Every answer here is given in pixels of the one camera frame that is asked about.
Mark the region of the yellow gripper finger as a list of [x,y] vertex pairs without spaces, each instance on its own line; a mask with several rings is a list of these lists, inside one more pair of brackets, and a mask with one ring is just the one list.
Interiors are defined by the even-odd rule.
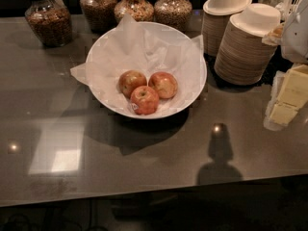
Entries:
[[284,24],[283,23],[279,24],[277,27],[275,27],[273,30],[271,30],[265,36],[263,36],[262,43],[270,46],[280,45],[283,29],[284,29]]
[[308,102],[308,65],[293,64],[277,71],[272,82],[264,126],[271,131],[287,127]]

